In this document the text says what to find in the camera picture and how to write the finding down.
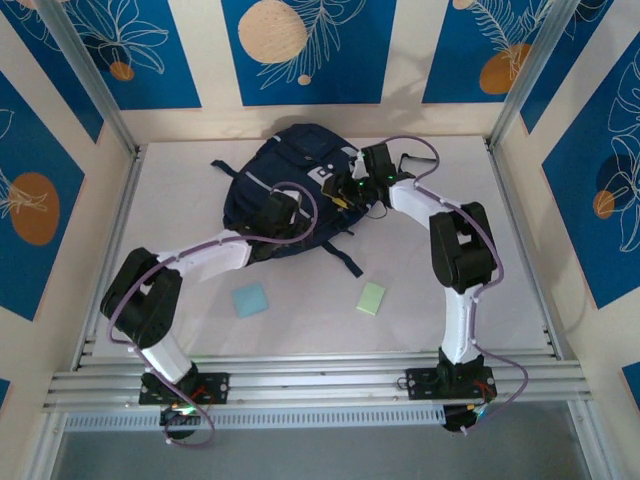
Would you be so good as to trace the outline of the green sticky note pad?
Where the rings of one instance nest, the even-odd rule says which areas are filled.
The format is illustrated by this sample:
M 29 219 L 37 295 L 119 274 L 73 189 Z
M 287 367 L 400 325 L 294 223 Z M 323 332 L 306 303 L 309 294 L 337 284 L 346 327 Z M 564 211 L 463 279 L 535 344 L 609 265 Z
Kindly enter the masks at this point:
M 386 289 L 376 283 L 367 282 L 361 292 L 356 309 L 376 316 L 380 308 Z

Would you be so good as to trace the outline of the navy blue backpack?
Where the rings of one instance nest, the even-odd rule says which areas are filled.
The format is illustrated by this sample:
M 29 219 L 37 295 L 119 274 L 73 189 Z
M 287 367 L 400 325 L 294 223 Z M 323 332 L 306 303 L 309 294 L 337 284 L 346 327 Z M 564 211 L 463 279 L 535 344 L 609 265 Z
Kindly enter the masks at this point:
M 223 225 L 228 230 L 237 229 L 246 215 L 259 210 L 271 190 L 281 182 L 301 185 L 317 203 L 318 217 L 309 236 L 291 245 L 256 248 L 249 264 L 298 255 L 321 247 L 340 259 L 355 277 L 363 274 L 351 257 L 331 244 L 331 239 L 340 233 L 348 233 L 370 209 L 341 209 L 322 194 L 324 181 L 333 174 L 346 171 L 358 151 L 347 140 L 323 126 L 294 124 L 266 141 L 239 171 L 222 160 L 212 162 L 214 167 L 232 177 L 223 209 Z M 412 176 L 399 164 L 394 165 L 398 173 L 396 182 Z

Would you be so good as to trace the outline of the aluminium frame post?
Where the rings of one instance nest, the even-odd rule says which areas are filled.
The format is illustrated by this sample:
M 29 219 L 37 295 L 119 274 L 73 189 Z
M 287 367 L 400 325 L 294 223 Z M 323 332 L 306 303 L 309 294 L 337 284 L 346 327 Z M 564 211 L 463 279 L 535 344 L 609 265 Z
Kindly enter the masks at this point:
M 111 128 L 120 146 L 132 160 L 135 160 L 139 147 L 124 122 L 113 95 L 63 7 L 57 0 L 33 0 L 33 3 L 99 114 Z
M 503 102 L 500 114 L 486 137 L 487 150 L 494 153 L 502 143 L 511 124 L 539 79 L 565 27 L 575 13 L 580 0 L 553 0 L 549 14 L 542 23 L 529 54 L 511 90 Z

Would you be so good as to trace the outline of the black electronics module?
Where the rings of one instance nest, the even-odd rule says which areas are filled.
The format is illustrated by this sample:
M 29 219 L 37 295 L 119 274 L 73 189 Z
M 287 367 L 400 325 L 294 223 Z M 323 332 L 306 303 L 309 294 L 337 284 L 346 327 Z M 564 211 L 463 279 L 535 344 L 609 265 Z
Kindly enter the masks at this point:
M 443 428 L 452 433 L 468 434 L 486 413 L 488 403 L 445 405 Z
M 159 426 L 168 442 L 185 440 L 196 432 L 200 416 L 192 407 L 167 407 L 160 412 Z

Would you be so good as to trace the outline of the blue sticky note pad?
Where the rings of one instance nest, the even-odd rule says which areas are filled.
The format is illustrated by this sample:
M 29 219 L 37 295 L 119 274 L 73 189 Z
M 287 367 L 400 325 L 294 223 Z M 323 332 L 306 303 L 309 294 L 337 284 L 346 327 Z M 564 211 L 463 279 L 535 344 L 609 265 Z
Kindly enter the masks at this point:
M 247 318 L 269 308 L 261 283 L 253 283 L 231 292 L 233 305 L 239 318 Z

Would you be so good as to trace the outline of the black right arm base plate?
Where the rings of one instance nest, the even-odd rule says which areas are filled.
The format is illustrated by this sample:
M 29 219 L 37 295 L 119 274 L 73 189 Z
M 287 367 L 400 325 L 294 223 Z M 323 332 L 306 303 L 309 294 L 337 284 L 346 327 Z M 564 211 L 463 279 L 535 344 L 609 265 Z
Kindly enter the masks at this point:
M 480 371 L 452 374 L 443 377 L 436 368 L 412 368 L 405 371 L 410 400 L 482 400 L 490 402 L 497 397 L 493 371 L 482 367 Z

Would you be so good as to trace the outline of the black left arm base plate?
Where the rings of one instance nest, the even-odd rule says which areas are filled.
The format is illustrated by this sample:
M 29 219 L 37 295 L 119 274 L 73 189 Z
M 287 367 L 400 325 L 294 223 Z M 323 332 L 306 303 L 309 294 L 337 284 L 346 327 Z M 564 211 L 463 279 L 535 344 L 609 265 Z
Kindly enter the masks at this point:
M 226 404 L 230 375 L 223 372 L 197 372 L 186 375 L 175 388 L 199 405 Z M 185 401 L 152 373 L 141 378 L 140 405 L 184 404 Z

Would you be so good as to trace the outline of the long aluminium frame rail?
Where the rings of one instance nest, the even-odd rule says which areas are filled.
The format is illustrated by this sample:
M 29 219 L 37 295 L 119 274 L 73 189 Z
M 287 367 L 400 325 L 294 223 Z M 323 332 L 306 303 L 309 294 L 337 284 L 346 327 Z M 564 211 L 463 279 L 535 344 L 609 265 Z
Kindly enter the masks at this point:
M 549 354 L 510 353 L 506 365 L 487 359 L 506 401 L 517 389 L 522 401 L 589 400 L 576 360 Z M 201 357 L 202 372 L 230 375 L 230 408 L 382 406 L 407 403 L 397 385 L 409 368 L 433 367 L 424 353 Z M 85 358 L 76 371 L 54 373 L 43 408 L 47 412 L 119 411 L 138 408 L 143 364 L 133 357 Z

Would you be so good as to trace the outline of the aluminium side rail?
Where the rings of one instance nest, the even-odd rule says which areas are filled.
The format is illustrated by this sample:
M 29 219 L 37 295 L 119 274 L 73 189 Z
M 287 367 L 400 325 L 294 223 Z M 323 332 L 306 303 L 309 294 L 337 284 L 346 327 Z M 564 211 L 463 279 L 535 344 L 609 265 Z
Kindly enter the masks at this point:
M 558 360 L 576 360 L 577 357 L 569 344 L 559 316 L 557 305 L 550 290 L 543 284 L 539 262 L 535 251 L 535 242 L 529 229 L 525 209 L 516 189 L 516 183 L 509 170 L 504 155 L 497 147 L 485 140 L 485 147 L 499 185 L 505 208 L 508 211 L 520 256 L 525 266 L 529 282 L 533 286 L 538 304 L 543 311 L 548 343 Z
M 131 166 L 128 168 L 126 181 L 116 205 L 114 218 L 109 229 L 106 250 L 101 257 L 102 263 L 99 275 L 95 282 L 95 288 L 91 296 L 91 300 L 85 312 L 84 323 L 80 330 L 80 335 L 76 342 L 76 347 L 70 363 L 71 371 L 76 371 L 81 366 L 85 346 L 89 340 L 95 337 L 96 332 L 99 330 L 100 318 L 102 317 L 100 304 L 109 286 L 116 258 L 121 248 L 124 230 L 130 215 L 147 149 L 147 144 L 137 146 L 136 154 Z

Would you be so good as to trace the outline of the aluminium frame leg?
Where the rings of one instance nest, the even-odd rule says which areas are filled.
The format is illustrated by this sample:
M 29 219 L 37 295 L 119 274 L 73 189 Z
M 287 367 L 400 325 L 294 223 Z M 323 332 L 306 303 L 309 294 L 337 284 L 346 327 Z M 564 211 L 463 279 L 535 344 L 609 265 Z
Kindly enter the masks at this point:
M 50 480 L 64 435 L 67 413 L 42 415 L 25 480 Z
M 588 402 L 571 400 L 567 405 L 591 480 L 609 480 L 606 459 L 588 409 Z

